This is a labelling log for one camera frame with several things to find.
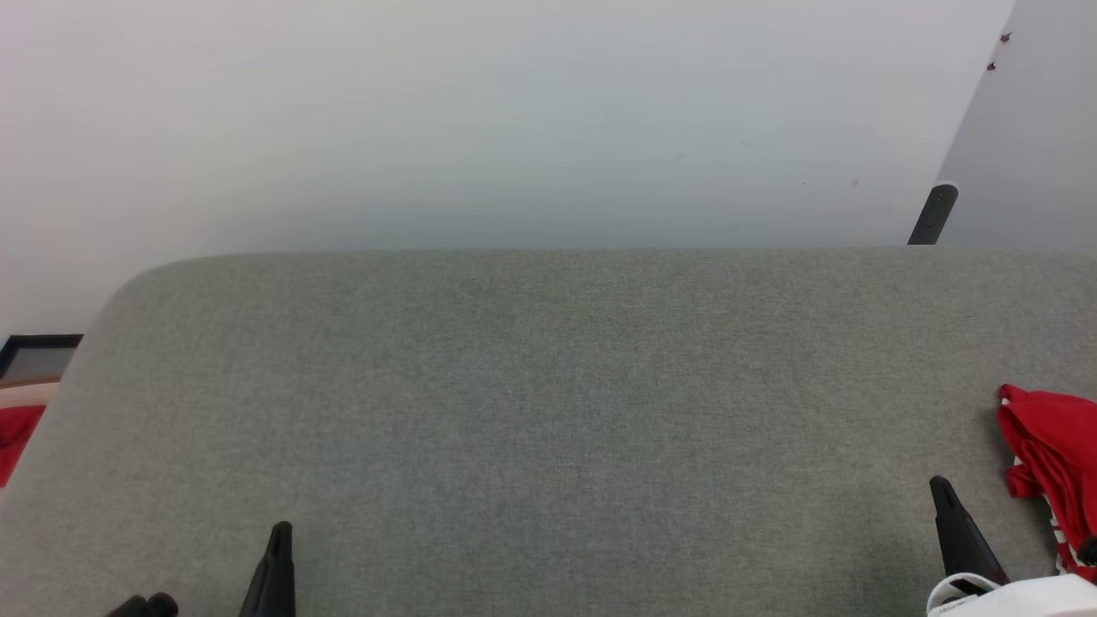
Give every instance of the gray table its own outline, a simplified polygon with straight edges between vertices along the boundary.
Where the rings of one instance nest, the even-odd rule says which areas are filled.
[[[949,476],[1006,569],[1013,382],[1097,397],[1097,263],[878,250],[203,259],[105,308],[0,506],[0,614],[917,615]]]

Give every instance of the wall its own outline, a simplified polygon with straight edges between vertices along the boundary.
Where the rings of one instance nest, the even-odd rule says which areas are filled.
[[[939,244],[1097,254],[1097,2],[1018,0],[941,180]]]
[[[1013,0],[11,0],[0,334],[199,255],[902,244]]]

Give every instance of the black-framed object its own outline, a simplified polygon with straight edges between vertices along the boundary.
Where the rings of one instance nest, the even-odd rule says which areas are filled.
[[[921,207],[921,214],[906,244],[937,244],[937,238],[941,236],[941,229],[945,228],[958,197],[960,190],[952,184],[934,187],[926,198],[926,205]]]
[[[82,334],[9,336],[8,343],[0,349],[0,379],[3,379],[21,349],[76,349],[82,338]]]

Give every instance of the red cloth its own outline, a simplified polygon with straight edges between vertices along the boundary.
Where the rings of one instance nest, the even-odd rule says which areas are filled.
[[[8,407],[0,410],[0,486],[7,486],[23,448],[46,407]]]
[[[1009,494],[1047,495],[1052,524],[1070,545],[1059,542],[1064,568],[1093,581],[1097,569],[1075,563],[1074,554],[1097,534],[1097,403],[1009,384],[1002,397],[998,425],[1020,460],[1006,472]]]

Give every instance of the red fabric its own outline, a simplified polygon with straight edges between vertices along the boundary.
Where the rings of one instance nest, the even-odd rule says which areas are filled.
[[[1075,551],[1097,534],[1097,403],[1006,384],[998,425],[1020,464],[1006,472],[1014,497],[1047,495],[1059,530]],[[1090,581],[1097,569],[1074,562],[1060,547],[1063,565]]]
[[[0,410],[0,486],[7,486],[23,448],[46,407],[8,407]]]

